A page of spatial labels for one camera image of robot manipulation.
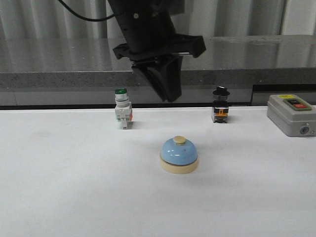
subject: white tabletop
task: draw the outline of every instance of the white tabletop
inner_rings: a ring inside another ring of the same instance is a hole
[[[1,237],[316,236],[316,138],[284,135],[267,107],[0,112]],[[199,167],[159,166],[191,140]]]

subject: granite surface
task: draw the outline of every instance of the granite surface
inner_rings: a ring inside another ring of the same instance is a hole
[[[122,42],[0,40],[0,93],[149,87],[132,72],[127,58],[116,59],[112,49]],[[219,84],[240,89],[258,84],[316,84],[315,36],[214,37],[205,44],[207,50],[199,58],[184,57],[182,85],[188,90]]]

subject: red button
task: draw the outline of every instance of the red button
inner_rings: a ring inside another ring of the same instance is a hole
[[[303,104],[294,104],[294,106],[296,107],[296,108],[299,108],[299,109],[301,109],[301,108],[307,108],[305,105],[303,105]]]

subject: yellow label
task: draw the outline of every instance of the yellow label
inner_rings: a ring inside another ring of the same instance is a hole
[[[280,98],[295,98],[293,95],[279,95]]]

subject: control box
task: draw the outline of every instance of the control box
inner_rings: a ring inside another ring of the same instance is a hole
[[[297,95],[271,95],[268,117],[287,136],[316,136],[316,109]]]

